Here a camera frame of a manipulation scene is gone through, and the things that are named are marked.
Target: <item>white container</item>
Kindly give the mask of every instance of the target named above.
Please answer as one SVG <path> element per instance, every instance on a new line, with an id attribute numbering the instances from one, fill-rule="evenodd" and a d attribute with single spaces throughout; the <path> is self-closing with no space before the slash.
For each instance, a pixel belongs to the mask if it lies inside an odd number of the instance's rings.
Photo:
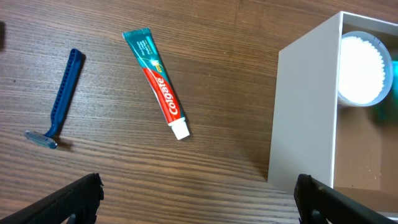
<path id="1" fill-rule="evenodd" d="M 384 46 L 384 44 L 377 37 L 375 37 L 372 34 L 369 34 L 367 32 L 352 31 L 352 32 L 348 32 L 348 33 L 342 35 L 341 38 L 344 39 L 344 37 L 359 37 L 359 38 L 361 38 L 362 41 L 367 41 L 371 45 L 373 45 L 373 47 L 379 52 L 380 56 L 382 57 L 382 62 L 384 64 L 384 70 L 383 70 L 384 80 L 382 81 L 383 82 L 382 90 L 380 91 L 379 95 L 377 97 L 375 97 L 375 99 L 373 99 L 371 102 L 361 104 L 361 103 L 356 103 L 356 102 L 350 101 L 349 99 L 345 98 L 345 96 L 343 96 L 340 93 L 341 90 L 339 90 L 338 104 L 343 105 L 343 106 L 373 106 L 373 105 L 380 103 L 390 92 L 390 89 L 392 86 L 392 77 L 394 75 L 392 72 L 392 59 L 391 59 L 390 53 L 388 52 L 386 46 Z"/>
<path id="2" fill-rule="evenodd" d="M 398 126 L 369 108 L 338 110 L 341 35 L 365 31 L 398 49 L 398 25 L 339 12 L 279 52 L 268 182 L 293 193 L 310 174 L 357 202 L 398 217 Z"/>

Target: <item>disposable razor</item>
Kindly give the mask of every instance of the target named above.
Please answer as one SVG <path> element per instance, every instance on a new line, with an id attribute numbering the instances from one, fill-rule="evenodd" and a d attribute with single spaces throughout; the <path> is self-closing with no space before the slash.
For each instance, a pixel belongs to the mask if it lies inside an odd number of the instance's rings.
<path id="1" fill-rule="evenodd" d="M 51 127 L 44 135 L 35 131 L 27 130 L 25 136 L 28 140 L 38 145 L 55 149 L 58 144 L 54 141 L 54 136 L 60 131 L 63 121 L 66 118 L 73 89 L 77 83 L 78 74 L 83 60 L 83 54 L 77 49 L 71 49 L 65 73 L 58 90 L 55 103 L 51 111 Z"/>

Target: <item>toothpaste cap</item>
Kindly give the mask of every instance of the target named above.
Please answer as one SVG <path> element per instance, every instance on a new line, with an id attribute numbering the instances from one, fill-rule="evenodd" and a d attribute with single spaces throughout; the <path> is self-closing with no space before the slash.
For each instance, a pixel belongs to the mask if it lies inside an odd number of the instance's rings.
<path id="1" fill-rule="evenodd" d="M 188 126 L 186 122 L 182 119 L 174 121 L 174 123 L 172 124 L 172 130 L 178 140 L 189 136 Z"/>

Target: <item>razor blade head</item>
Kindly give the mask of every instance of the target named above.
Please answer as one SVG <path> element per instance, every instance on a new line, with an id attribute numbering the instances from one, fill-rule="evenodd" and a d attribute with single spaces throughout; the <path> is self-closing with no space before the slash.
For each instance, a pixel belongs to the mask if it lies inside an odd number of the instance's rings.
<path id="1" fill-rule="evenodd" d="M 49 147 L 50 149 L 55 149 L 58 146 L 54 139 L 45 137 L 44 135 L 39 134 L 35 131 L 27 130 L 25 132 L 25 137 L 40 146 Z"/>

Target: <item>teal tube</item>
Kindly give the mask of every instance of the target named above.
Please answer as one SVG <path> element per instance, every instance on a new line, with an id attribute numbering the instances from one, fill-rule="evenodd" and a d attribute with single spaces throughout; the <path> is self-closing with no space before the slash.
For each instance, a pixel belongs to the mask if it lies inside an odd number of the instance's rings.
<path id="1" fill-rule="evenodd" d="M 178 140 L 189 136 L 190 133 L 182 107 L 171 87 L 149 28 L 124 32 L 123 37 L 136 56 L 142 71 L 144 71 L 162 108 L 167 124 L 172 128 Z"/>

